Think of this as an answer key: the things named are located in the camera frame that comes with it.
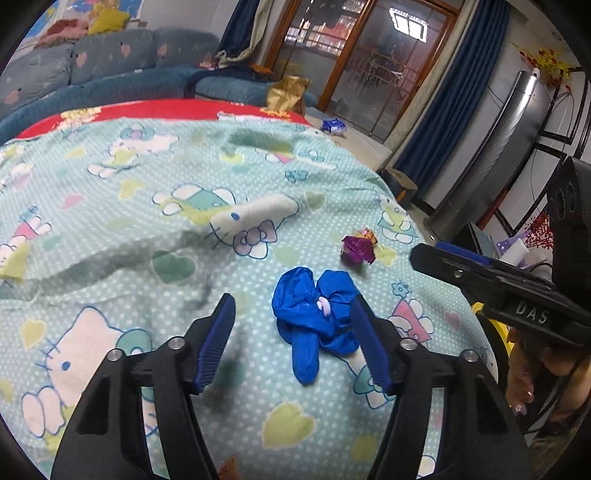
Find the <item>person right hand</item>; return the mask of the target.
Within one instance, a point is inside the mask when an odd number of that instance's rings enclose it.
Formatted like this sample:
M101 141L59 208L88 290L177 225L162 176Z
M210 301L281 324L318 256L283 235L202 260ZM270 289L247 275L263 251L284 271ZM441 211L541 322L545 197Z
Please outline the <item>person right hand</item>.
M510 327L513 345L505 398L516 414L524 414L537 397L541 406L557 395L548 420L560 422L573 415L590 398L590 355L580 350L535 345L533 338Z

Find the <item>person left hand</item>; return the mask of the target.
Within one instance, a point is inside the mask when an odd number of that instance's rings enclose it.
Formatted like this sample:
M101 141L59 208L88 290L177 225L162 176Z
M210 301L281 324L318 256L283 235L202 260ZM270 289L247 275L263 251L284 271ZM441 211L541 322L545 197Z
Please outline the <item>person left hand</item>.
M221 480L240 480L238 458L235 455L223 462L218 470L218 477Z

